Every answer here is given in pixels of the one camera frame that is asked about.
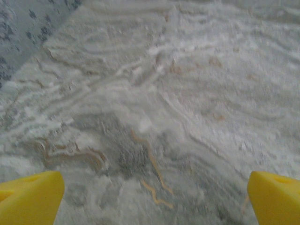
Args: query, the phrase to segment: marble floor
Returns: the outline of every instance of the marble floor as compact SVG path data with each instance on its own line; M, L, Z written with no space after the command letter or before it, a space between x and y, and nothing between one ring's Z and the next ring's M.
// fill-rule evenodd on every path
M61 171L56 225L256 225L251 171L300 178L300 26L267 16L86 0L0 89L0 181Z

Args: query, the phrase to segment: tan vein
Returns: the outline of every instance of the tan vein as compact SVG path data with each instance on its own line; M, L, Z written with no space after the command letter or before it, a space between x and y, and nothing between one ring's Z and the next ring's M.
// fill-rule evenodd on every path
M152 193L152 198L155 204L159 205L159 204L164 204L167 207L169 207L170 209L174 209L173 204L166 202L163 199L157 199L156 198L156 191L153 187L151 187L149 184L147 184L144 180L142 180L142 184L145 186L145 188L147 188L151 193Z
M249 201L250 201L250 198L249 198L249 195L247 195L247 197L245 198L244 203L242 205L242 208L241 208L242 215L245 214L246 206L248 205Z
M166 189L168 192L170 192L172 195L173 195L173 191L172 189L170 189L164 182L164 179L163 179L163 176L161 175L159 169L158 169L158 165L155 161L155 158L153 157L152 155L152 152L151 152L151 146L150 146L150 143L146 140L146 139L143 139L143 138L140 138L140 137L137 137L135 135L135 132L133 130L131 130L131 135L133 137L134 140L136 140L137 142L140 142L140 143L145 143L146 146L147 146L147 149L148 149L148 156L149 156L149 159L154 167L154 169L156 170L157 174L158 174L158 177L159 177L159 180L161 182L161 185L163 186L164 189Z

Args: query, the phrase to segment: gray marble surface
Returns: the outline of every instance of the gray marble surface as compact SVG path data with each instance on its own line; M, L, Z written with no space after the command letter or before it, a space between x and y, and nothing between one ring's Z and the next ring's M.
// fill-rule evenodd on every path
M229 4L88 0L0 91L1 181L60 170L56 225L256 225L251 171L300 178L299 36Z
M81 0L0 0L0 88Z

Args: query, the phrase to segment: gold vein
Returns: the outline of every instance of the gold vein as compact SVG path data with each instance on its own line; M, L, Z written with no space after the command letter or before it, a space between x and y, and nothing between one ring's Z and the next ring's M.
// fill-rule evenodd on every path
M242 205L242 208L241 208L241 213L242 213L242 215L245 214L246 206L248 205L249 201L250 201L250 198L249 198L249 196L247 195L247 197L245 198L244 203L243 203L243 205Z
M147 146L147 149L148 149L148 156L149 156L149 159L154 167L154 169L156 170L157 174L158 174L158 177L159 177L159 180L161 182L161 185L163 186L164 189L166 189L168 192L170 192L172 195L173 195L173 191L172 189L170 189L164 182L164 179L163 179L163 176L161 175L159 169L158 169L158 165L155 161L155 158L153 157L152 153L151 153L151 146L150 146L150 143L146 140L146 139L143 139L143 138L140 138L140 137L137 137L135 135L135 132L133 130L131 130L131 135L133 137L134 140L136 140L137 142L140 142L140 143L145 143L146 146Z
M41 142L34 142L34 144L39 144L42 147L41 153L43 154L43 160L45 166L51 165L51 163L60 160L60 161L69 161L69 159L79 159L87 161L87 163L92 167L95 167L95 170L99 170L102 168L102 164L106 161L106 157L104 154L99 150L94 150L93 148L88 147L88 151L82 152L77 143L75 142L75 152L72 152L70 154L67 153L59 153L58 155L50 155L49 151L51 151L53 148L58 150L66 150L67 148L70 148L68 145L58 145L58 144L50 144L47 138L38 137L39 141L44 141L44 144Z
M151 193L152 193L152 198L155 204L159 205L159 204L164 204L167 207L169 207L170 209L174 209L173 204L166 202L163 199L157 199L156 198L156 191L153 187L151 187L149 184L147 184L144 180L142 180L142 184L145 186L145 188L147 188Z

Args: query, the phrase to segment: yellow plastic part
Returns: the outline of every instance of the yellow plastic part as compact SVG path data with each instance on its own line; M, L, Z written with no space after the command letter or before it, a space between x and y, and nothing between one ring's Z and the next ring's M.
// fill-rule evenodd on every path
M254 171L248 194L259 225L300 225L300 181Z
M58 171L0 184L0 225L53 225L65 186Z

